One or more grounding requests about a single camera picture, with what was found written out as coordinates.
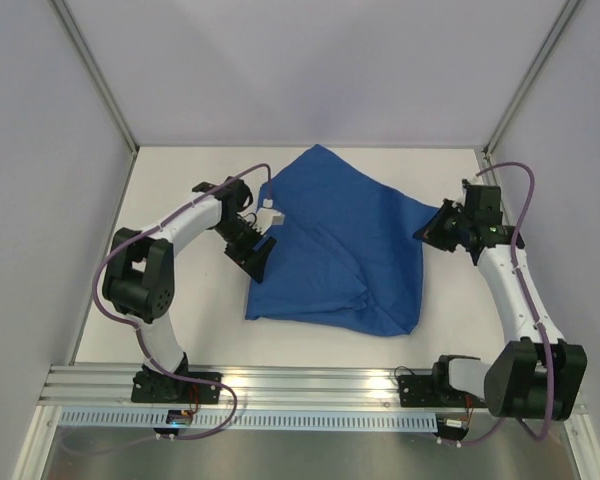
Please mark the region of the blue surgical drape cloth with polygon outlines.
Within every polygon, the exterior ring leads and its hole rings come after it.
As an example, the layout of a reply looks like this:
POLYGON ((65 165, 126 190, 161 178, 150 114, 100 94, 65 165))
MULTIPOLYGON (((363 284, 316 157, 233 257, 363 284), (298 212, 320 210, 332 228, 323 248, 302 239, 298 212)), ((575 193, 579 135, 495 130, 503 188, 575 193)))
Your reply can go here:
POLYGON ((392 337, 419 323, 424 255, 414 235, 436 208, 366 176, 321 145, 272 180, 284 222, 245 317, 392 337))

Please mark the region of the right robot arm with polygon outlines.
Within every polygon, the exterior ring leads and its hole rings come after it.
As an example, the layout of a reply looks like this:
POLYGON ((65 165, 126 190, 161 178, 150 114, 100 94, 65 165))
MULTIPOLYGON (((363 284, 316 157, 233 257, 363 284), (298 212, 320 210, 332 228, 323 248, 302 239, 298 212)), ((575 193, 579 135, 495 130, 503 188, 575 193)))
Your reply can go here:
POLYGON ((466 393, 495 417, 564 421, 573 411, 588 359, 553 323, 528 267, 525 243, 503 222, 497 186, 463 183, 462 200, 444 200, 414 237, 441 251, 462 247, 471 256, 495 303, 504 348, 492 362, 442 355, 430 390, 455 404, 466 393))

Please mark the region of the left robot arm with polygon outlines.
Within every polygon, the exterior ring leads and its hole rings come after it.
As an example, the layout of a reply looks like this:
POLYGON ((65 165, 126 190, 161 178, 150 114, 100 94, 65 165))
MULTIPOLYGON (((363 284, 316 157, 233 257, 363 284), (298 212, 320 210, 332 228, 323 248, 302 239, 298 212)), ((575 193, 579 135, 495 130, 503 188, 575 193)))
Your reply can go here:
POLYGON ((102 296, 142 335, 150 356, 134 376, 135 403, 182 403, 196 390, 197 375, 178 344, 169 316, 175 298, 177 255, 202 233, 213 230, 225 242, 225 255, 253 281, 264 280, 266 263, 276 241, 268 232, 284 216, 263 200, 252 221, 243 211, 253 195, 241 179, 222 185, 196 185, 187 204, 145 230, 119 229, 113 237, 111 259, 102 296))

